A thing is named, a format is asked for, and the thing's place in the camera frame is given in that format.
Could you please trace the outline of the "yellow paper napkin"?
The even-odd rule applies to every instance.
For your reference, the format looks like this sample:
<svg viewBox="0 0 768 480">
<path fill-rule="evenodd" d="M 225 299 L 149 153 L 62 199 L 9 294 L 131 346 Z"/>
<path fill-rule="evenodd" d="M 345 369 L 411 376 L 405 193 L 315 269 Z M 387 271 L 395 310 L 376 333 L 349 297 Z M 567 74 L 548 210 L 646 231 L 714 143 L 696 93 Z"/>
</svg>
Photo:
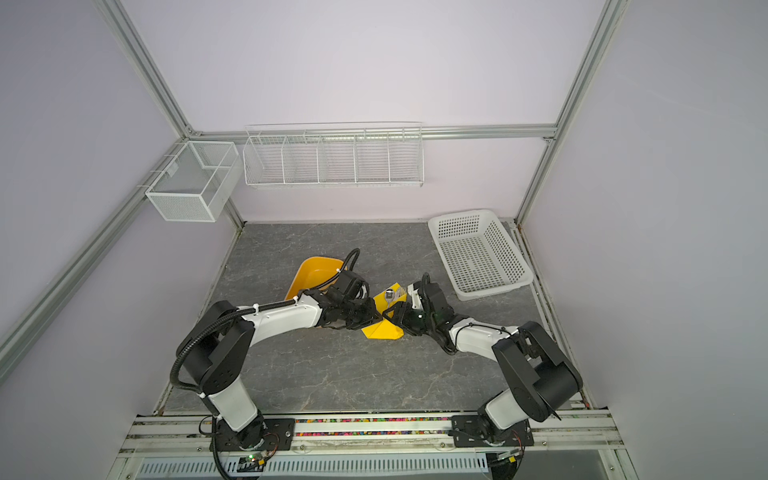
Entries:
<svg viewBox="0 0 768 480">
<path fill-rule="evenodd" d="M 389 288 L 395 290 L 395 298 L 392 301 L 387 301 L 385 298 L 385 291 Z M 406 297 L 407 294 L 401 285 L 399 283 L 394 283 L 374 297 L 376 310 L 379 313 L 384 314 L 385 310 L 397 302 L 403 302 Z M 376 323 L 364 327 L 362 332 L 364 336 L 370 340 L 398 340 L 404 336 L 404 331 L 394 325 L 388 318 L 378 320 Z"/>
</svg>

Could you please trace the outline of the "white perforated plastic basket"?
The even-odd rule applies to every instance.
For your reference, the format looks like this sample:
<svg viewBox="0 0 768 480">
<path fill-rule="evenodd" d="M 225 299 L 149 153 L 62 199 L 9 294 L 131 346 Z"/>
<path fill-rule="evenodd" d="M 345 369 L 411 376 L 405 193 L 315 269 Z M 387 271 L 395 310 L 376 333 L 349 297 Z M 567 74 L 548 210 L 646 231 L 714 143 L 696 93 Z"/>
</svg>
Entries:
<svg viewBox="0 0 768 480">
<path fill-rule="evenodd" d="M 459 300 L 504 294 L 533 282 L 533 271 L 494 212 L 445 214 L 427 225 Z"/>
</svg>

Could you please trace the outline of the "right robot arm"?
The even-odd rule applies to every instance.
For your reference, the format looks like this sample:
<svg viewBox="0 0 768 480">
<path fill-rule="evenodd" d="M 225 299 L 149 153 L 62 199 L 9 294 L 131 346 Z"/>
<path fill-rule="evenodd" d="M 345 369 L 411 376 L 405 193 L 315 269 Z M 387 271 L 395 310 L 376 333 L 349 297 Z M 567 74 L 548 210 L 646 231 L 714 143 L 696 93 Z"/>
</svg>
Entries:
<svg viewBox="0 0 768 480">
<path fill-rule="evenodd" d="M 384 317 L 411 336 L 430 337 L 449 355 L 468 353 L 497 363 L 507 387 L 475 414 L 452 418 L 460 442 L 501 446 L 513 440 L 523 447 L 531 420 L 556 416 L 583 389 L 580 372 L 541 324 L 501 326 L 459 314 L 427 274 Z"/>
</svg>

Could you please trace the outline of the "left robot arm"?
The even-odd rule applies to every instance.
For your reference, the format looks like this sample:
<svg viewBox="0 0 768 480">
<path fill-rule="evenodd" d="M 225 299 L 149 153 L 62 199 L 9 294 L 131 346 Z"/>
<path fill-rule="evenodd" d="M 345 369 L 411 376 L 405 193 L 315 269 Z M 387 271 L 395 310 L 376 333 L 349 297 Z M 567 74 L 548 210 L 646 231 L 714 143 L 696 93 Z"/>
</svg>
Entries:
<svg viewBox="0 0 768 480">
<path fill-rule="evenodd" d="M 268 435 L 264 416 L 248 393 L 242 368 L 252 346 L 302 329 L 361 330 L 379 318 L 370 286 L 354 271 L 355 248 L 330 279 L 267 304 L 211 305 L 180 342 L 170 384 L 197 395 L 212 414 L 212 439 L 235 449 L 259 449 Z"/>
</svg>

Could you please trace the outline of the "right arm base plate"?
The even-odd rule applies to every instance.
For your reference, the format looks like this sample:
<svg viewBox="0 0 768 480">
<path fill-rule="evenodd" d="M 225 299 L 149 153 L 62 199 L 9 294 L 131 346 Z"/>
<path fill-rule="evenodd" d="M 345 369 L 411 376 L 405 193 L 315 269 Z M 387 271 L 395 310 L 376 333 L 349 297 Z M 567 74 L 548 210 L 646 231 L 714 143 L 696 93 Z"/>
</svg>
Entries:
<svg viewBox="0 0 768 480">
<path fill-rule="evenodd" d="M 501 429 L 480 414 L 454 415 L 449 434 L 456 447 L 530 447 L 534 439 L 530 424 L 523 420 Z"/>
</svg>

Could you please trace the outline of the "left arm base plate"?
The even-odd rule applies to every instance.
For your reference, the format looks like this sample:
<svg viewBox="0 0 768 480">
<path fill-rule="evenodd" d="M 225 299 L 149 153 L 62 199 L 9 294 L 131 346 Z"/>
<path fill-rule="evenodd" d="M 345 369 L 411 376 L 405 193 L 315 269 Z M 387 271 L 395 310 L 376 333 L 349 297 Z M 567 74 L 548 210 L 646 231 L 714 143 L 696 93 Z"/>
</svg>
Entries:
<svg viewBox="0 0 768 480">
<path fill-rule="evenodd" d="M 266 418 L 235 432 L 224 420 L 217 420 L 212 434 L 220 452 L 287 451 L 291 448 L 295 426 L 294 418 Z"/>
</svg>

